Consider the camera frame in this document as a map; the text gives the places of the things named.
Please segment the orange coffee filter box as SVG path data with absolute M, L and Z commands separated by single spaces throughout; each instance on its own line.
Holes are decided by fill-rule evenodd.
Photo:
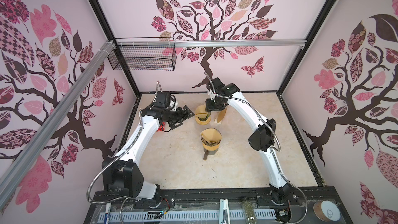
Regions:
M 217 117 L 215 119 L 215 123 L 217 123 L 217 124 L 221 124 L 222 123 L 222 121 L 224 120 L 224 118 L 226 116 L 227 110 L 228 110 L 228 108 L 226 107 L 222 111 L 218 112 Z

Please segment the green glass dripper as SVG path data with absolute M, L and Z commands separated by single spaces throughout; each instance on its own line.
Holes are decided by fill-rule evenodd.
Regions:
M 196 114 L 196 115 L 195 115 L 195 117 L 197 118 L 197 120 L 200 121 L 200 122 L 206 122 L 207 120 L 210 119 L 210 116 L 211 116 L 211 113 L 207 113 L 207 114 L 205 114 L 205 113 L 199 113 L 199 114 Z

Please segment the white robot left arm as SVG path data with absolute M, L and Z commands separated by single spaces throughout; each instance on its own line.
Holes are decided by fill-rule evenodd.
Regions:
M 104 189 L 121 197 L 154 199 L 159 186 L 144 180 L 140 160 L 153 135 L 167 123 L 169 130 L 194 116 L 188 106 L 178 106 L 174 95 L 158 92 L 152 103 L 140 111 L 140 122 L 132 136 L 108 164 L 103 163 Z

